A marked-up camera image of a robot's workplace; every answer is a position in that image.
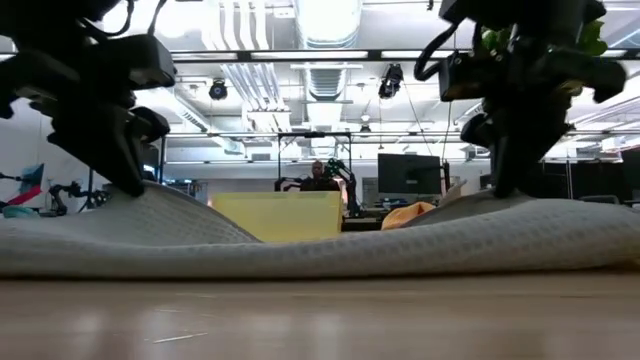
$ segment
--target yellow box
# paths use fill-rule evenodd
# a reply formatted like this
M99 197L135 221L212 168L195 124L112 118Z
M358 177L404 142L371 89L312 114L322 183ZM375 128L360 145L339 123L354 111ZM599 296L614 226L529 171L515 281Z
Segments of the yellow box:
M342 198L337 191L223 193L212 206L266 242L330 238L340 233Z

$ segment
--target cloth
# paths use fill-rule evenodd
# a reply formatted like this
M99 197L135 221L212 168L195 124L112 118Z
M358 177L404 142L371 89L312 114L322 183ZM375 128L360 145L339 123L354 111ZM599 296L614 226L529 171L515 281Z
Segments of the cloth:
M382 221L382 230L397 229L410 220L435 209L435 206L419 201L415 204L395 209Z
M574 270L640 258L640 213L619 205L481 193L400 229L269 244L187 195L145 186L135 199L112 191L91 212L0 221L0 276L308 279Z

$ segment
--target orange cloth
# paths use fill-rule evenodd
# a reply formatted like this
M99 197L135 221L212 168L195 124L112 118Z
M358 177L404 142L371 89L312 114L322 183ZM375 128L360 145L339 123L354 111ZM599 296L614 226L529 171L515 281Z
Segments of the orange cloth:
M395 209L384 218L382 230L396 229L413 218L435 209L435 206L426 202L417 202L413 205Z

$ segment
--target wooden table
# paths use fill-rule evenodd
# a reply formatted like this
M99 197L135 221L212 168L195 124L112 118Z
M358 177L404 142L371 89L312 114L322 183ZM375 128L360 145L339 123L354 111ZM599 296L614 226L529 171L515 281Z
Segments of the wooden table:
M0 282L20 360L634 360L640 275Z

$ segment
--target security camera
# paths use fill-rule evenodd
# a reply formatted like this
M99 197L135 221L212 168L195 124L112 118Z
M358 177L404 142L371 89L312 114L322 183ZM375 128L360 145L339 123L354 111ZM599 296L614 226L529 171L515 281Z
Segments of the security camera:
M213 85L209 89L209 97L212 100L224 100L227 98L227 87L224 85L224 79L213 80Z

